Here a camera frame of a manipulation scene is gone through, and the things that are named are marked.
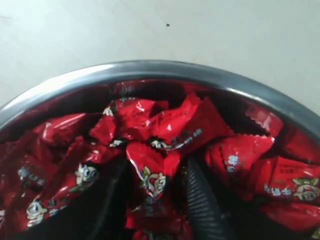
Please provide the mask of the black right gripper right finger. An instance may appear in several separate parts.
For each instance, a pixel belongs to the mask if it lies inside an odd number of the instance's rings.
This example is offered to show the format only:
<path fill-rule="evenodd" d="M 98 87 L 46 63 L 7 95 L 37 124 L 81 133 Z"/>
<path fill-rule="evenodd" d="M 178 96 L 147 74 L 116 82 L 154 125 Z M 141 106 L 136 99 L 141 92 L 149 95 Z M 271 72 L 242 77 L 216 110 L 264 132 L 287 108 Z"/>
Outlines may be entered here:
<path fill-rule="evenodd" d="M 196 240 L 318 240 L 320 208 L 254 197 L 246 201 L 216 177 L 203 157 L 186 158 L 187 216 Z"/>

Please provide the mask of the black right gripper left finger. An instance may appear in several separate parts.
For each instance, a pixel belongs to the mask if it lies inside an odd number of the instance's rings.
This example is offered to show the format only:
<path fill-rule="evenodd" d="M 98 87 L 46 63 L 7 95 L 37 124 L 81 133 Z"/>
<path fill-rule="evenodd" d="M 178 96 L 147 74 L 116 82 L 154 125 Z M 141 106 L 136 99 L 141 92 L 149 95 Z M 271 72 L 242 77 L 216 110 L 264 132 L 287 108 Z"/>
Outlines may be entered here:
<path fill-rule="evenodd" d="M 63 240 L 118 240 L 130 193 L 130 168 L 124 156 L 101 170 L 99 179 L 65 209 Z"/>

